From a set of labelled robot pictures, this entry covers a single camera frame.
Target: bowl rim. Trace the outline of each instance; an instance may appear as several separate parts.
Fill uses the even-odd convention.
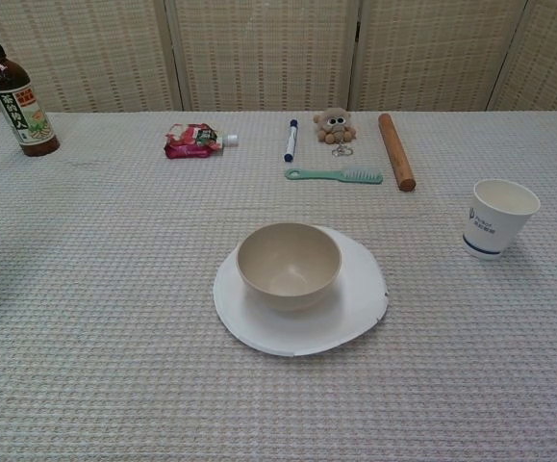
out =
[[[313,291],[309,291],[309,292],[305,292],[302,294],[294,294],[294,295],[278,295],[272,292],[268,292],[265,289],[260,288],[259,286],[257,286],[256,284],[254,284],[252,281],[250,281],[243,273],[243,271],[240,268],[240,250],[241,250],[241,246],[250,238],[252,237],[252,235],[256,234],[259,231],[262,231],[266,228],[269,227],[273,227],[273,226],[280,226],[280,225],[298,225],[298,226],[304,226],[307,228],[313,228],[316,231],[318,231],[319,233],[323,234],[333,245],[334,248],[338,251],[338,264],[336,266],[336,270],[334,271],[334,273],[331,275],[331,277],[327,280],[327,282],[325,284],[323,284],[321,287],[314,289]],[[275,223],[270,223],[270,224],[266,224],[264,226],[261,226],[260,228],[255,229],[254,231],[250,232],[239,244],[238,244],[238,250],[236,252],[236,266],[238,267],[238,272],[240,273],[241,279],[250,287],[254,288],[255,290],[261,292],[262,294],[265,295],[270,295],[270,296],[276,296],[279,298],[284,298],[284,299],[289,299],[289,298],[299,298],[299,297],[304,297],[304,296],[309,296],[309,295],[314,295],[317,294],[325,289],[327,289],[329,286],[331,286],[334,281],[336,281],[336,278],[338,277],[338,274],[341,271],[342,268],[342,251],[340,249],[340,246],[338,245],[338,243],[336,243],[336,241],[334,240],[334,238],[332,238],[329,234],[327,234],[325,231],[323,231],[322,229],[320,229],[318,226],[315,226],[313,224],[307,224],[307,223],[300,223],[298,221],[278,221]]]

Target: brown liquid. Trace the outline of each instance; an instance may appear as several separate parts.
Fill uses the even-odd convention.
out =
[[[30,77],[28,77],[28,74],[21,65],[7,58],[0,58],[0,91],[15,90],[29,83]],[[54,136],[40,144],[21,144],[20,146],[21,150],[27,156],[37,157],[54,152],[60,147],[60,142],[58,138]]]

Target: green comb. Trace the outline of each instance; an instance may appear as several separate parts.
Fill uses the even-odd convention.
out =
[[[347,167],[342,170],[304,170],[289,168],[285,176],[290,180],[338,180],[344,183],[368,183],[378,185],[383,175],[378,168]]]

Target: bottle label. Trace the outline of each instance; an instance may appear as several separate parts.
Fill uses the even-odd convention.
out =
[[[49,119],[38,105],[30,84],[0,91],[0,109],[20,144],[41,144],[54,138]]]

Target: white cap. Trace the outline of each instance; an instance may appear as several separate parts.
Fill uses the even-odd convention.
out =
[[[223,147],[236,147],[239,144],[237,135],[225,135],[222,137]]]

